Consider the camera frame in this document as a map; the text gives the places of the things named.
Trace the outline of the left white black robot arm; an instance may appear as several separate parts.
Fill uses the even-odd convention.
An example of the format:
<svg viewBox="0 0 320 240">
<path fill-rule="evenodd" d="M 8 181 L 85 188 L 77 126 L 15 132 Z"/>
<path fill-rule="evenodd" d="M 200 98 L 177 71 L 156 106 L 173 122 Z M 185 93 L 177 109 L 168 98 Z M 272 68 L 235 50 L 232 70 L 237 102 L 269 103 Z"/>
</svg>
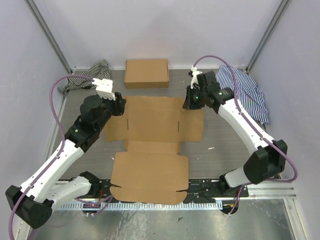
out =
<svg viewBox="0 0 320 240">
<path fill-rule="evenodd" d="M 28 180 L 6 190 L 12 212 L 31 228 L 38 229 L 65 203 L 81 196 L 97 197 L 101 191 L 100 179 L 88 171 L 63 186 L 53 186 L 97 141 L 108 120 L 124 114 L 125 104 L 126 100 L 119 92 L 113 93 L 111 98 L 98 94 L 86 97 L 80 106 L 80 115 L 57 150 Z"/>
</svg>

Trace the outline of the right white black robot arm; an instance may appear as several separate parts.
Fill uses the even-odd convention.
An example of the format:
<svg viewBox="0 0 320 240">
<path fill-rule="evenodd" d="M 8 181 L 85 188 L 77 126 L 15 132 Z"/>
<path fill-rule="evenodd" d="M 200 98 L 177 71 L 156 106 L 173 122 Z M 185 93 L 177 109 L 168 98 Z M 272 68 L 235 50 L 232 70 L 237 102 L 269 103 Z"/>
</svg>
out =
<svg viewBox="0 0 320 240">
<path fill-rule="evenodd" d="M 250 117 L 229 87 L 221 88 L 213 71 L 191 70 L 183 109 L 209 107 L 225 119 L 245 144 L 250 157 L 241 167 L 219 177 L 218 187 L 225 197 L 232 197 L 238 187 L 259 184 L 283 172 L 287 144 L 274 140 Z"/>
</svg>

